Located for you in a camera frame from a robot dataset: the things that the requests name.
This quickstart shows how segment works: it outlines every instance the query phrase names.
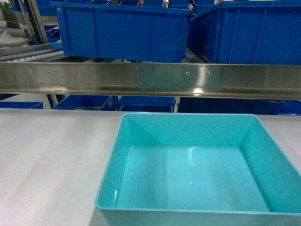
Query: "stainless steel rail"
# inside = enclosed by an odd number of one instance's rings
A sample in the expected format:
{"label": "stainless steel rail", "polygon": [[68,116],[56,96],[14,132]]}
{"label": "stainless steel rail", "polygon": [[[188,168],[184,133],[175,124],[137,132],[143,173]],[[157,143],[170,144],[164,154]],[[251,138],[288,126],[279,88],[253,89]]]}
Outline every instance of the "stainless steel rail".
{"label": "stainless steel rail", "polygon": [[301,99],[301,65],[0,63],[0,92]]}

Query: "tray bottom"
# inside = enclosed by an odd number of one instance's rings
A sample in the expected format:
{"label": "tray bottom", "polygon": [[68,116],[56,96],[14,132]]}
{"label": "tray bottom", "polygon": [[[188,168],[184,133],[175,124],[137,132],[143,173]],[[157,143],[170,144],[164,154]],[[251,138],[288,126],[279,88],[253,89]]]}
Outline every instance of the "tray bottom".
{"label": "tray bottom", "polygon": [[269,211],[239,147],[131,146],[118,208]]}

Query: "blue plastic bin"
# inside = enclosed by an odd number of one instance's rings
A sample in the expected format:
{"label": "blue plastic bin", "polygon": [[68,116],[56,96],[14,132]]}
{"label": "blue plastic bin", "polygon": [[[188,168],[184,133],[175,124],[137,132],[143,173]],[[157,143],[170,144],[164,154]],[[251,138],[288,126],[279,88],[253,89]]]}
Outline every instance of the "blue plastic bin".
{"label": "blue plastic bin", "polygon": [[17,95],[17,94],[1,93],[1,94],[0,94],[0,100],[4,100],[4,99],[6,99],[6,98],[10,98],[10,97],[13,97],[13,96],[15,96],[15,95]]}
{"label": "blue plastic bin", "polygon": [[144,6],[147,7],[163,7],[163,0],[144,0]]}
{"label": "blue plastic bin", "polygon": [[300,115],[301,101],[300,100],[285,100],[285,105],[280,108],[279,114]]}
{"label": "blue plastic bin", "polygon": [[174,97],[122,96],[119,110],[124,112],[174,112]]}
{"label": "blue plastic bin", "polygon": [[127,113],[95,204],[109,226],[299,226],[300,188],[254,115]]}
{"label": "blue plastic bin", "polygon": [[169,8],[189,9],[189,5],[170,5]]}
{"label": "blue plastic bin", "polygon": [[181,113],[250,113],[278,114],[285,103],[279,100],[246,100],[227,98],[181,97]]}
{"label": "blue plastic bin", "polygon": [[170,6],[188,6],[189,0],[169,0]]}
{"label": "blue plastic bin", "polygon": [[117,96],[70,95],[54,109],[115,111]]}
{"label": "blue plastic bin", "polygon": [[37,0],[37,5],[41,16],[56,16],[55,7],[49,5],[50,0]]}
{"label": "blue plastic bin", "polygon": [[118,100],[121,105],[171,105],[174,107],[176,99],[174,97],[144,97],[144,96],[122,96]]}
{"label": "blue plastic bin", "polygon": [[193,1],[193,10],[195,14],[201,14],[210,7],[214,6],[214,0],[195,0]]}
{"label": "blue plastic bin", "polygon": [[185,57],[191,10],[72,2],[50,5],[57,7],[65,55],[166,63],[180,63]]}
{"label": "blue plastic bin", "polygon": [[224,1],[192,20],[189,48],[210,63],[301,64],[301,1]]}
{"label": "blue plastic bin", "polygon": [[174,112],[171,105],[122,105],[121,112]]}
{"label": "blue plastic bin", "polygon": [[0,102],[0,108],[43,109],[43,102]]}

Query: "metal frame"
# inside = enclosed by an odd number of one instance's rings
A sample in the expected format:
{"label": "metal frame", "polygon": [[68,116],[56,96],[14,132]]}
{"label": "metal frame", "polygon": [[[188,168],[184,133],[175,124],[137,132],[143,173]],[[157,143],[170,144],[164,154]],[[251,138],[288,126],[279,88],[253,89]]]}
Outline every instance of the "metal frame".
{"label": "metal frame", "polygon": [[301,65],[0,63],[0,93],[301,99]]}
{"label": "metal frame", "polygon": [[49,43],[36,0],[23,0],[38,44]]}

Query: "white countertop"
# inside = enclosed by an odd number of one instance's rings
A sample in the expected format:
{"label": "white countertop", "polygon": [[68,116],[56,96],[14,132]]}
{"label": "white countertop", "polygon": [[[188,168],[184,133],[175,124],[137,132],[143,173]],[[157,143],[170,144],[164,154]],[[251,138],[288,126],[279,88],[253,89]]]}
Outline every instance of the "white countertop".
{"label": "white countertop", "polygon": [[[0,226],[107,226],[94,199],[122,112],[0,109]],[[260,116],[301,172],[301,116]]]}

